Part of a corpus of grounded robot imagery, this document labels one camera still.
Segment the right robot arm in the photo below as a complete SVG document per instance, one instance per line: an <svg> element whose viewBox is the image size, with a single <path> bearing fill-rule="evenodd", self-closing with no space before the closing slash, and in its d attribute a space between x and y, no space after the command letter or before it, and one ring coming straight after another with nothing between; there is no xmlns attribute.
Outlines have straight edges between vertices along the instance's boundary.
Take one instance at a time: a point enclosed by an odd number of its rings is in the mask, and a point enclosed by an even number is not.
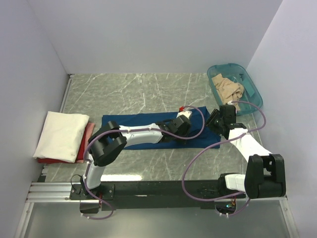
<svg viewBox="0 0 317 238"><path fill-rule="evenodd" d="M234 191L245 193L251 199L286 195L283 157L266 150L252 137L246 126L236 122L234 105L221 105L213 110L205 125L234 145L247 162L245 174L220 175L217 192L221 197L228 198Z"/></svg>

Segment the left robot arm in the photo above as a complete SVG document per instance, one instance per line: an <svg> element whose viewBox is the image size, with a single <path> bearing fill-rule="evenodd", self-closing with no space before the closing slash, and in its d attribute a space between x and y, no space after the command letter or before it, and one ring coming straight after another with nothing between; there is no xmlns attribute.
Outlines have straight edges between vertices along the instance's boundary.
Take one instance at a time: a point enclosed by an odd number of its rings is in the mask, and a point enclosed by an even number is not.
<svg viewBox="0 0 317 238"><path fill-rule="evenodd" d="M185 137L191 128L190 113L178 113L174 119L168 119L144 126L122 126L114 121L100 128L90 139L87 158L87 170L81 178L81 193L87 199L98 196L101 177L105 167L129 146L139 144L169 143L176 138Z"/></svg>

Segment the blue t-shirt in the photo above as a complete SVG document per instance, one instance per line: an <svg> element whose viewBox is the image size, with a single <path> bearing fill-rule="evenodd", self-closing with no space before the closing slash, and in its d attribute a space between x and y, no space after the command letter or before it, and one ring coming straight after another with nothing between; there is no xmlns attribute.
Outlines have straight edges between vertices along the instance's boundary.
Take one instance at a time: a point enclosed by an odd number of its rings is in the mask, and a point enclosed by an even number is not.
<svg viewBox="0 0 317 238"><path fill-rule="evenodd" d="M155 123L166 119L174 119L178 112L147 113L136 115L103 115L102 126L113 121L117 123L120 130L133 130L145 127L144 131L123 133L127 138L126 150L148 150L148 149L184 149L184 148L206 148L212 144L220 142L220 136L203 127L203 121L207 121L210 116L206 107L191 109L191 128L187 137L195 137L185 140L185 144L176 141L159 143L163 134L154 130L158 128Z"/></svg>

